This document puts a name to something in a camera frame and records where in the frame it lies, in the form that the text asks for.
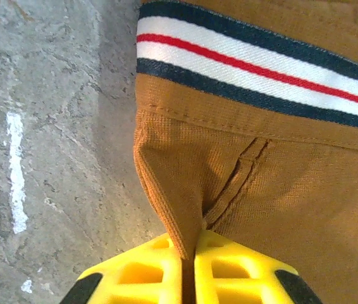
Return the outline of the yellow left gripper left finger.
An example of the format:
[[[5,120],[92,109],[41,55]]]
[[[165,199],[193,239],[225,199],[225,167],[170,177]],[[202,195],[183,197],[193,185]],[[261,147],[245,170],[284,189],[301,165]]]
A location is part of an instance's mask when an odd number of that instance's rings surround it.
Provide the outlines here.
[[[182,260],[167,233],[82,272],[61,304],[182,302]]]

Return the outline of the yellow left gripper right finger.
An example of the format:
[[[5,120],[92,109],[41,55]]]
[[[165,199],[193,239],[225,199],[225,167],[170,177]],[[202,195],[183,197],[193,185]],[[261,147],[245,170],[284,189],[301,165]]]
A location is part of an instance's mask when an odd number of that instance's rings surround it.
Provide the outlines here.
[[[290,265],[213,231],[199,236],[194,258],[197,303],[321,303]]]

